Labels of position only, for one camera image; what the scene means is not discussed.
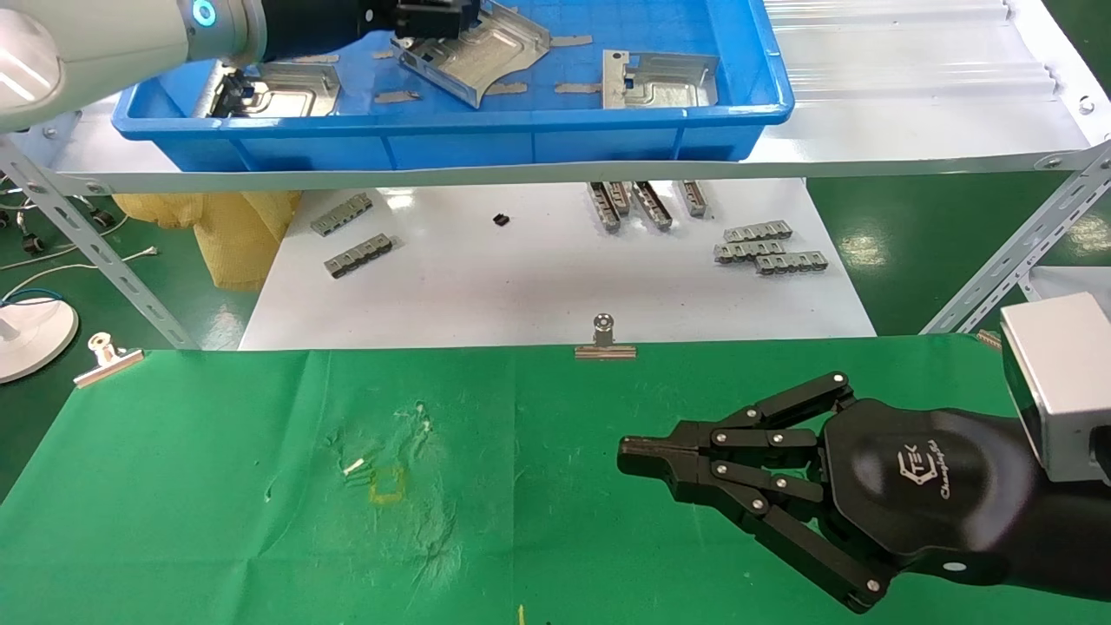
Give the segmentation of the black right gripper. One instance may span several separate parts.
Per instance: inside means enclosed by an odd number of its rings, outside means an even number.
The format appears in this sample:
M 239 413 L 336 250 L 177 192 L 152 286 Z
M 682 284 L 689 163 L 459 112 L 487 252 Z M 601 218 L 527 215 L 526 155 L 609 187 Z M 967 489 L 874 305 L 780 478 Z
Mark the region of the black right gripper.
M 789 430 L 854 399 L 845 373 L 829 372 L 717 422 L 682 419 L 664 437 L 623 437 L 619 470 L 662 480 L 679 503 L 717 510 L 847 609 L 863 614 L 885 597 L 892 574 L 811 530 L 825 503 L 822 488 L 711 457 L 813 440 Z M 861 399 L 825 420 L 821 435 L 832 505 L 825 528 L 851 553 L 961 584 L 1008 581 L 1017 563 L 1012 533 L 1041 478 L 1015 419 Z

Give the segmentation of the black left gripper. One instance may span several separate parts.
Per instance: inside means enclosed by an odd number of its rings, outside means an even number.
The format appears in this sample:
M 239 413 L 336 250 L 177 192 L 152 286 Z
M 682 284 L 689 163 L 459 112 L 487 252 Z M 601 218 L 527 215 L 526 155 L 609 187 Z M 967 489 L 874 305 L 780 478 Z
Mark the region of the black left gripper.
M 262 1 L 263 63 L 326 56 L 370 32 L 394 29 L 398 38 L 458 39 L 476 20 L 480 1 Z

